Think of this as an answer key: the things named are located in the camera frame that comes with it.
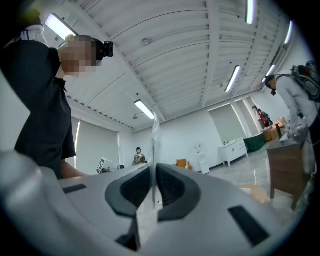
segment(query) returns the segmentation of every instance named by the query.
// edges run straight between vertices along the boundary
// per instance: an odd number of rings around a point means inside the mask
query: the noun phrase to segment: ear
[[[67,35],[67,36],[65,37],[65,41],[66,41],[66,42],[73,41],[74,37],[75,37],[75,36],[74,36],[73,34],[69,34],[69,35]]]

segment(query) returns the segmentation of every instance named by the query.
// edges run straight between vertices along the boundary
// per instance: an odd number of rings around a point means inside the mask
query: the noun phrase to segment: green object
[[[244,143],[247,151],[255,152],[261,149],[265,145],[265,136],[263,133],[261,133],[251,138],[245,138]]]

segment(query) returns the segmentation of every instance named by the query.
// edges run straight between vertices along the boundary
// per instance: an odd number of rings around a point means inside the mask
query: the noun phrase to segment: smoke detector
[[[150,44],[150,41],[149,41],[149,39],[145,38],[142,40],[142,43],[144,46],[148,46]]]

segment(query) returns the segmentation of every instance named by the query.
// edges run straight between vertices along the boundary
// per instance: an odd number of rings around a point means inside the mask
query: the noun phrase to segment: black t-shirt
[[[31,112],[15,150],[54,170],[58,179],[61,161],[76,155],[65,81],[56,78],[60,65],[57,49],[37,41],[15,42],[0,53],[4,76]]]

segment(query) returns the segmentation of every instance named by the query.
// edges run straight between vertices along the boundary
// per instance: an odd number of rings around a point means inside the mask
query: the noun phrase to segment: backpack
[[[275,81],[282,77],[292,78],[306,92],[310,101],[320,102],[319,76],[311,61],[307,62],[306,66],[293,66],[291,74],[281,74]]]

